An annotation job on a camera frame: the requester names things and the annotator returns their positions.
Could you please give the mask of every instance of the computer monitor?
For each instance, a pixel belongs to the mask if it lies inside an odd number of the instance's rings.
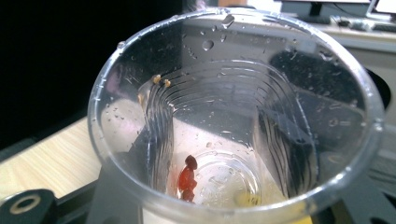
[[[372,0],[366,16],[370,19],[396,21],[395,0]]]
[[[369,4],[370,0],[275,0],[280,2],[301,2],[311,3],[309,15],[311,17],[319,16],[323,4],[326,3],[339,3],[339,4]]]

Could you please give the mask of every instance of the wooden table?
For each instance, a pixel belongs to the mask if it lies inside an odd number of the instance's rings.
[[[0,200],[28,189],[60,198],[96,180],[100,167],[81,119],[0,163]]]

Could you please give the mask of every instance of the clear plastic cup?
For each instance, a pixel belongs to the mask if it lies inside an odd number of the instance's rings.
[[[120,42],[88,116],[125,197],[177,223],[312,215],[366,169],[383,129],[378,92],[341,45],[243,8],[175,16]],[[192,203],[180,186],[189,155]]]

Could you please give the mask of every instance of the water droplet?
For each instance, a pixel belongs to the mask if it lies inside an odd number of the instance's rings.
[[[352,102],[350,102],[350,106],[352,106],[352,107],[356,107],[356,106],[358,106],[358,100],[352,100]]]
[[[227,38],[227,35],[222,34],[221,37],[220,37],[220,41],[221,41],[221,42],[224,42],[224,40],[225,40],[226,38]]]
[[[329,126],[330,127],[334,127],[338,125],[338,119],[337,118],[333,118],[329,120]]]
[[[215,178],[214,176],[209,178],[209,182],[217,185],[219,188],[223,187],[224,188],[224,184],[228,181],[227,177],[224,177],[222,179],[219,178]]]
[[[321,103],[317,106],[316,110],[318,113],[320,113],[324,108],[325,108],[325,104]]]
[[[339,109],[341,108],[341,104],[340,103],[334,103],[332,105],[329,105],[329,109],[333,110],[333,109]]]
[[[202,48],[203,48],[204,50],[210,50],[210,49],[213,48],[214,45],[215,45],[215,44],[213,43],[213,41],[211,41],[211,40],[206,40],[206,41],[204,41],[204,43],[202,43]]]
[[[286,51],[286,52],[292,52],[292,50],[293,50],[293,47],[292,47],[292,46],[286,46],[286,47],[285,47],[285,51]]]
[[[375,123],[374,128],[379,133],[382,133],[382,131],[384,131],[384,128],[382,127],[382,125],[380,123]]]
[[[199,195],[200,195],[201,197],[204,197],[205,191],[206,191],[206,188],[202,188],[202,189],[201,189],[201,192],[199,193]]]
[[[230,175],[235,175],[235,170],[233,168],[228,169]]]
[[[225,76],[225,73],[220,72],[217,74],[217,77],[223,77],[223,76]]]
[[[123,47],[125,47],[125,41],[121,41],[121,42],[117,45],[117,49],[123,49]]]
[[[235,21],[235,17],[229,14],[224,18],[221,24],[223,25],[224,29],[227,29],[228,27],[231,26],[231,24],[233,24],[234,21]]]
[[[332,60],[332,54],[330,52],[325,52],[325,51],[320,51],[319,56],[323,59],[325,62],[329,62]]]

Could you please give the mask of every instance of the black background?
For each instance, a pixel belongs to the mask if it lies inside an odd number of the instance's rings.
[[[172,0],[0,2],[0,149],[83,117],[117,44],[180,12]]]

